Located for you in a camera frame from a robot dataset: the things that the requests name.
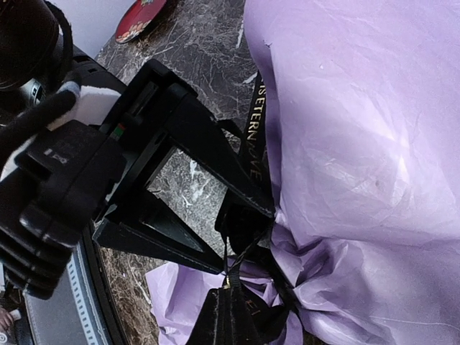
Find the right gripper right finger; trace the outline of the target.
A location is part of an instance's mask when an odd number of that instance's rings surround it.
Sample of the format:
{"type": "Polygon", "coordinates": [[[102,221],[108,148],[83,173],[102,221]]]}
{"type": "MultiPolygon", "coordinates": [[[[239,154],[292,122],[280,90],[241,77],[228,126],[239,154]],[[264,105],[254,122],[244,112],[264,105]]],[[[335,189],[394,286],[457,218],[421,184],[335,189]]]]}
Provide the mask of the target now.
{"type": "Polygon", "coordinates": [[[268,311],[266,302],[243,284],[232,283],[229,292],[229,343],[266,344],[259,329],[268,311]]]}

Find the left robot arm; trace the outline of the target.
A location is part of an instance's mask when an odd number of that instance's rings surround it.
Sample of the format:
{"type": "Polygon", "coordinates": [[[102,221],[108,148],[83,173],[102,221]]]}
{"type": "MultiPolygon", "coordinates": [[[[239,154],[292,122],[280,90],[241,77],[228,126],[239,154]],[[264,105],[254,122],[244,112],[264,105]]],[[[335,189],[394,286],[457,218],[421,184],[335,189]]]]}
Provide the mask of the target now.
{"type": "Polygon", "coordinates": [[[1,3],[1,90],[26,88],[1,126],[1,263],[24,293],[52,296],[85,229],[104,247],[218,274],[225,261],[148,185],[182,150],[264,216],[221,121],[157,60],[128,85],[78,62],[64,14],[47,1],[1,3]]]}

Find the black printed ribbon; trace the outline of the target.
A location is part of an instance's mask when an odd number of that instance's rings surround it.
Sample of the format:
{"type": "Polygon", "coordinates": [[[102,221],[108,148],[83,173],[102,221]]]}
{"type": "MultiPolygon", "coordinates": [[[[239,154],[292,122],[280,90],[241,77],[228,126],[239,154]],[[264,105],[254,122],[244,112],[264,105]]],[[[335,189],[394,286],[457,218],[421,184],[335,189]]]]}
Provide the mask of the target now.
{"type": "MultiPolygon", "coordinates": [[[[240,131],[230,120],[221,121],[226,131],[238,137],[241,141],[239,159],[244,171],[249,174],[252,182],[264,192],[271,192],[269,170],[264,163],[266,153],[265,118],[266,118],[266,89],[262,76],[255,79],[254,93],[249,107],[249,114],[245,129],[240,131]]],[[[225,312],[225,340],[229,343],[229,306],[232,283],[243,284],[241,279],[242,265],[253,264],[268,274],[275,292],[280,296],[279,305],[270,306],[265,313],[265,322],[259,327],[266,336],[267,344],[279,339],[286,326],[288,316],[296,312],[295,301],[288,290],[288,283],[269,249],[261,247],[259,241],[268,235],[273,220],[262,215],[253,208],[238,201],[237,196],[230,190],[226,192],[224,202],[216,219],[215,229],[220,233],[225,248],[232,248],[235,252],[233,262],[224,262],[225,280],[222,288],[226,292],[225,312]]]]}

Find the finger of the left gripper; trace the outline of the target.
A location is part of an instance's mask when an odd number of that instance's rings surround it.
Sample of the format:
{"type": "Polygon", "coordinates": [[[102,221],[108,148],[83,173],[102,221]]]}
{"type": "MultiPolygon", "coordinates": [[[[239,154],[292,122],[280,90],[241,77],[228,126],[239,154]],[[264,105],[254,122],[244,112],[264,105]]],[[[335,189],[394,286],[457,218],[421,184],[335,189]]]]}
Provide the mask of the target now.
{"type": "Polygon", "coordinates": [[[245,173],[216,118],[198,99],[152,99],[145,111],[151,125],[167,132],[172,146],[198,162],[248,206],[273,217],[273,202],[245,173]]]}
{"type": "Polygon", "coordinates": [[[165,202],[138,193],[112,206],[93,239],[101,247],[162,259],[217,275],[222,258],[165,202]]]}

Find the pink wrapping paper sheet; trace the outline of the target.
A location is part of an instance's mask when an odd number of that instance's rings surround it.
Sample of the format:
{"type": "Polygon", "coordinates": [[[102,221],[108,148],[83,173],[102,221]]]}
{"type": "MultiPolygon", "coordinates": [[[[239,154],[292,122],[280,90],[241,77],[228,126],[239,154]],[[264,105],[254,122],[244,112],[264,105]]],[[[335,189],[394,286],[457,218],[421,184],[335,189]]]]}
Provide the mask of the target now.
{"type": "Polygon", "coordinates": [[[301,344],[459,342],[459,3],[247,1],[301,344]]]}

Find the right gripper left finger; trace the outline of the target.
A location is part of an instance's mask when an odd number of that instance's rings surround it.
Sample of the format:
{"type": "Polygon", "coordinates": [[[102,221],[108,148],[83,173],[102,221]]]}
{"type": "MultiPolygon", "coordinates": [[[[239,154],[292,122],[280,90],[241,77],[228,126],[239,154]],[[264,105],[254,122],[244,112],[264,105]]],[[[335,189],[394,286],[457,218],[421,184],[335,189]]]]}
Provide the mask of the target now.
{"type": "Polygon", "coordinates": [[[187,345],[224,345],[226,292],[220,288],[208,291],[187,345]]]}

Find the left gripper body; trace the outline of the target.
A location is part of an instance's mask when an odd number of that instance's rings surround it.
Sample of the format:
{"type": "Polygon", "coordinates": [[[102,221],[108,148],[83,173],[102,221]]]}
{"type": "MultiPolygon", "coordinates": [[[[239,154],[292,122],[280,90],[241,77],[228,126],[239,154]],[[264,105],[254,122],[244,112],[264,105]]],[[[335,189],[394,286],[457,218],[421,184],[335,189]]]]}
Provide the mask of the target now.
{"type": "Polygon", "coordinates": [[[41,133],[1,182],[1,262],[8,281],[47,300],[58,286],[83,230],[112,206],[148,193],[144,180],[169,152],[167,132],[128,165],[119,122],[105,135],[72,120],[41,133]]]}

